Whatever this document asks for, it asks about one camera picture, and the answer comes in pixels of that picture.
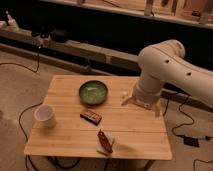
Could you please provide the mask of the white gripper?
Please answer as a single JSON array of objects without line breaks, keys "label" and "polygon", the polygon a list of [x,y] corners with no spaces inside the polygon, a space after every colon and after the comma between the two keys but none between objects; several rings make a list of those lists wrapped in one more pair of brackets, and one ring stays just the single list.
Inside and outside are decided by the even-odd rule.
[{"label": "white gripper", "polygon": [[162,90],[162,82],[156,78],[145,76],[140,77],[133,88],[131,97],[125,99],[121,105],[135,104],[135,99],[141,103],[154,105],[155,117],[161,115],[160,99]]}]

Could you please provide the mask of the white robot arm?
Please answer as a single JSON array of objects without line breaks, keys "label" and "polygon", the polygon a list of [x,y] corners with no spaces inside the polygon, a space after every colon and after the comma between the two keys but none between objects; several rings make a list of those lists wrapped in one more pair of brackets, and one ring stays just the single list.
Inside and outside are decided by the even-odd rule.
[{"label": "white robot arm", "polygon": [[167,40],[143,48],[138,55],[141,74],[128,103],[155,110],[165,83],[170,83],[213,108],[213,71],[184,60],[185,48],[177,40]]}]

